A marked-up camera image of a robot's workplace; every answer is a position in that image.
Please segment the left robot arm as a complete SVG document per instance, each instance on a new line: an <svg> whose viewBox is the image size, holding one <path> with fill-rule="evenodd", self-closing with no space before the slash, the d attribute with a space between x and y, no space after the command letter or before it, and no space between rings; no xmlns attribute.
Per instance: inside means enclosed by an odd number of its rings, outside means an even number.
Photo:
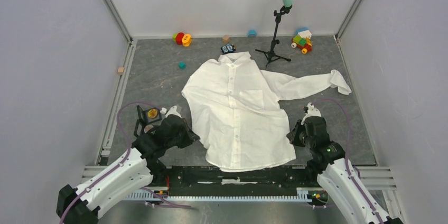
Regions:
<svg viewBox="0 0 448 224"><path fill-rule="evenodd" d="M167 168L159 160L172 148L185 148L200 137L177 115L142 132L113 164L76 187L64 186L58 194L60 223L98 223L115 204L147 185L161 185Z"/></svg>

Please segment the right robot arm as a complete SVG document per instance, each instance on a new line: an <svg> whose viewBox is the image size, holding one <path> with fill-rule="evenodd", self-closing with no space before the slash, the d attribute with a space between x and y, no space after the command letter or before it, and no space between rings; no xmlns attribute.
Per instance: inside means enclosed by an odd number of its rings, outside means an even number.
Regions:
<svg viewBox="0 0 448 224"><path fill-rule="evenodd" d="M362 184L342 146L330 140L326 120L311 116L297 121L288 133L295 146L309 149L312 158L305 167L305 179L320 185L334 201L348 223L401 223L385 211Z"/></svg>

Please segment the white button shirt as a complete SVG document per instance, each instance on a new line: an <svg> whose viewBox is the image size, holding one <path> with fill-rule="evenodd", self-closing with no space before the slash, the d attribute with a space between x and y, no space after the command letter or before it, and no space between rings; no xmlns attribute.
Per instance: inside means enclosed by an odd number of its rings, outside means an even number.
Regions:
<svg viewBox="0 0 448 224"><path fill-rule="evenodd" d="M225 172L283 165L296 158L281 100L303 99L328 88L351 93L338 70L296 78L259 68L249 52L203 63L182 90L206 160Z"/></svg>

